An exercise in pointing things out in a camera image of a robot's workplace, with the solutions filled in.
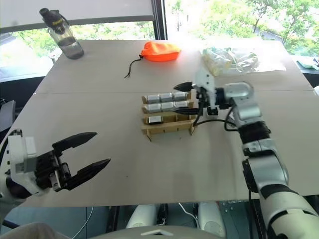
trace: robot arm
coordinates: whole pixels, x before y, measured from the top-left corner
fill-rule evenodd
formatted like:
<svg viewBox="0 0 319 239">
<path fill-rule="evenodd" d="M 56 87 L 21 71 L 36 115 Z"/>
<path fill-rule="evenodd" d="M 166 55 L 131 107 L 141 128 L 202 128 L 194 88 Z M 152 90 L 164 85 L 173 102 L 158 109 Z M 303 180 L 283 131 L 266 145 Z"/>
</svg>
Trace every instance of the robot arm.
<svg viewBox="0 0 319 239">
<path fill-rule="evenodd" d="M 210 102 L 212 109 L 216 106 L 220 109 L 231 107 L 243 143 L 243 153 L 247 156 L 242 162 L 246 184 L 249 190 L 260 195 L 269 238 L 319 238 L 319 216 L 302 196 L 288 187 L 287 169 L 270 138 L 270 130 L 262 118 L 253 87 L 242 82 L 212 89 L 207 85 L 214 85 L 211 83 L 213 77 L 204 70 L 200 75 L 210 81 L 205 84 L 205 81 L 196 78 L 192 84 L 180 84 L 175 89 L 189 91 L 191 85 L 201 97 L 206 97 L 198 100 Z"/>
<path fill-rule="evenodd" d="M 0 226 L 6 214 L 31 195 L 41 196 L 49 188 L 56 192 L 72 190 L 105 168 L 110 159 L 88 165 L 72 177 L 68 164 L 60 159 L 63 151 L 86 143 L 96 134 L 73 135 L 54 143 L 52 151 L 37 156 L 33 137 L 23 137 L 21 130 L 14 130 L 0 152 Z"/>
</svg>

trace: beige table surface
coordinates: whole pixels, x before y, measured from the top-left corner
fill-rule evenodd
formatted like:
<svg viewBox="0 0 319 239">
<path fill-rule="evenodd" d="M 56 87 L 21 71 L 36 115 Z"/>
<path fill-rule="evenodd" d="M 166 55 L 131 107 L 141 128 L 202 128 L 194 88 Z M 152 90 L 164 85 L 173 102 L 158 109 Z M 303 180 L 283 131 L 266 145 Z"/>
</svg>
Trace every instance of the beige table surface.
<svg viewBox="0 0 319 239">
<path fill-rule="evenodd" d="M 101 44 L 101 48 L 110 44 L 112 48 L 118 46 L 128 50 L 126 42 L 122 41 L 85 41 L 82 44 L 88 52 L 96 49 L 96 44 Z M 128 41 L 127 44 L 143 45 L 139 41 Z M 178 71 L 171 67 L 173 64 L 177 68 L 183 64 L 185 71 L 191 71 L 196 61 L 199 62 L 193 55 L 187 59 L 190 56 L 186 51 L 186 59 L 182 56 L 177 62 L 165 63 L 162 67 L 168 67 L 168 71 L 177 76 Z M 100 57 L 98 52 L 89 57 L 102 68 L 101 61 L 95 59 Z M 118 68 L 124 68 L 125 75 L 127 69 L 122 65 L 127 65 L 130 59 L 115 68 L 118 78 L 111 80 L 108 75 L 112 73 L 105 71 L 102 74 L 97 67 L 91 71 L 82 63 L 85 58 L 82 59 L 79 59 L 79 64 L 83 66 L 76 67 L 78 61 L 67 61 L 62 56 L 24 107 L 13 128 L 22 128 L 24 135 L 34 136 L 39 154 L 51 150 L 52 143 L 72 134 L 98 132 L 86 144 L 63 154 L 62 160 L 69 164 L 72 174 L 92 162 L 108 157 L 112 160 L 95 178 L 78 188 L 31 197 L 24 206 L 81 207 L 247 199 L 248 190 L 241 166 L 244 159 L 241 141 L 237 133 L 225 132 L 222 123 L 203 124 L 193 136 L 187 131 L 155 135 L 153 142 L 141 133 L 141 95 L 157 92 L 155 86 L 161 89 L 158 92 L 165 92 L 175 83 L 183 82 L 184 78 L 168 81 L 165 70 L 162 69 L 165 75 L 162 78 L 159 76 L 160 66 L 156 69 L 151 66 L 158 73 L 155 81 L 150 74 L 150 65 L 142 67 L 149 62 L 143 61 L 132 68 L 132 77 L 124 80 L 120 78 Z M 269 85 L 262 77 L 256 78 L 260 84 L 255 84 L 250 74 L 241 77 L 259 88 L 257 99 L 289 170 L 291 188 L 302 195 L 317 194 L 319 97 L 309 89 L 294 63 L 288 58 L 283 61 L 289 63 L 287 69 L 292 69 L 290 77 L 289 71 L 282 72 L 291 79 L 291 84 L 276 72 L 268 73 L 272 74 Z M 64 68 L 62 63 L 68 62 L 73 71 L 59 72 L 58 68 Z M 73 79 L 75 69 L 79 81 Z M 104 69 L 112 71 L 108 64 Z M 150 74 L 149 78 L 143 76 L 143 70 Z M 180 69 L 179 72 L 185 81 L 191 80 L 185 71 Z M 54 78 L 53 75 L 58 73 L 60 76 Z M 277 76 L 278 90 L 274 79 Z M 81 84 L 87 85 L 86 91 Z M 221 111 L 220 117 L 225 117 L 225 113 Z"/>
</svg>

